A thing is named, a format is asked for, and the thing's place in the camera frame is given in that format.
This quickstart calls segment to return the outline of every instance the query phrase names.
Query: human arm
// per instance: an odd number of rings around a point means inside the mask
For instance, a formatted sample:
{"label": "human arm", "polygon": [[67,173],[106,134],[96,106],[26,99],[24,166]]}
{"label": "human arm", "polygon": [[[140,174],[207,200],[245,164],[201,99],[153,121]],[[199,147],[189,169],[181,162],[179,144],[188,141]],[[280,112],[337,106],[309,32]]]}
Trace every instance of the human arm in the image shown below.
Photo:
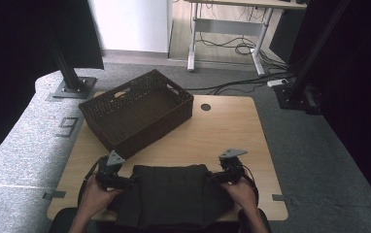
{"label": "human arm", "polygon": [[99,211],[106,208],[115,196],[122,193],[120,189],[106,191],[100,187],[95,180],[95,174],[90,176],[85,187],[85,192],[77,214],[74,217],[73,224],[69,230],[70,233],[83,233],[91,218]]}
{"label": "human arm", "polygon": [[261,219],[260,210],[255,204],[255,194],[250,183],[242,178],[236,184],[222,183],[221,186],[227,190],[234,202],[243,209],[249,220],[252,233],[268,233]]}

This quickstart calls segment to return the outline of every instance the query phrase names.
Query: white wall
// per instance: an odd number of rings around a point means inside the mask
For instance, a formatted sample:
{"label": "white wall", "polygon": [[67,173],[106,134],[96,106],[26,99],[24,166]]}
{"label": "white wall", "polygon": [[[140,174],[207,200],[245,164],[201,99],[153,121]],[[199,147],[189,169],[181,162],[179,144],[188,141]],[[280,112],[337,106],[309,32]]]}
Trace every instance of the white wall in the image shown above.
{"label": "white wall", "polygon": [[103,50],[168,52],[172,0],[88,0]]}

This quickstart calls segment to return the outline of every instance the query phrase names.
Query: metal bracket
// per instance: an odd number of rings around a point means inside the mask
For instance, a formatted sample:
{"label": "metal bracket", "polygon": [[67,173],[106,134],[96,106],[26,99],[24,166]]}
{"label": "metal bracket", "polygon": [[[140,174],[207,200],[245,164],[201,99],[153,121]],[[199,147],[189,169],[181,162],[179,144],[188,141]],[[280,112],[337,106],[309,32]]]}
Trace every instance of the metal bracket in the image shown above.
{"label": "metal bracket", "polygon": [[247,153],[245,150],[228,149],[219,158],[231,158]]}
{"label": "metal bracket", "polygon": [[79,77],[79,81],[80,86],[78,88],[69,88],[65,81],[62,81],[52,97],[86,99],[97,79],[93,77]]}
{"label": "metal bracket", "polygon": [[109,158],[107,160],[107,166],[114,166],[117,164],[122,164],[125,162],[121,156],[119,156],[114,150],[112,150],[109,154]]}

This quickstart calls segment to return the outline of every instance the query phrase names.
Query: power strip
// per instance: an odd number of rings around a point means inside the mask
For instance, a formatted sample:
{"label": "power strip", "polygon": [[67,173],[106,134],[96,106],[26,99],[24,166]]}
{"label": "power strip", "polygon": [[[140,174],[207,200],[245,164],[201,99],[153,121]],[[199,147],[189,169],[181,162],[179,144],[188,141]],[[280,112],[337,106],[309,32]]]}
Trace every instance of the power strip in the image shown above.
{"label": "power strip", "polygon": [[275,85],[281,85],[281,84],[287,84],[288,81],[286,79],[282,79],[282,80],[275,80],[275,81],[269,81],[267,82],[267,86],[268,87],[273,87]]}

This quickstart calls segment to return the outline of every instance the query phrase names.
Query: human hand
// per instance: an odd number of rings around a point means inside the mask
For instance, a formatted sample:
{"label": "human hand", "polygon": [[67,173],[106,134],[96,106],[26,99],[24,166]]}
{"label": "human hand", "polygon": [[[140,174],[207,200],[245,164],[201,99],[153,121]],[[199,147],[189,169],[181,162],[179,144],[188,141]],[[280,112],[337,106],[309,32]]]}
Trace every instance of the human hand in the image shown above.
{"label": "human hand", "polygon": [[91,175],[86,183],[85,192],[79,207],[79,212],[92,217],[97,212],[105,209],[114,197],[122,193],[123,190],[114,188],[112,190],[104,190],[100,187],[95,179],[95,173]]}
{"label": "human hand", "polygon": [[115,196],[122,193],[121,189],[110,191],[100,187],[95,179],[95,173],[91,175],[86,183],[85,192],[74,217],[73,224],[69,230],[70,233],[83,233],[86,231],[89,220],[99,211],[106,208]]}
{"label": "human hand", "polygon": [[237,183],[222,183],[221,186],[227,190],[231,198],[237,203],[241,208],[255,206],[255,193],[253,192],[252,186],[249,181],[241,178]]}

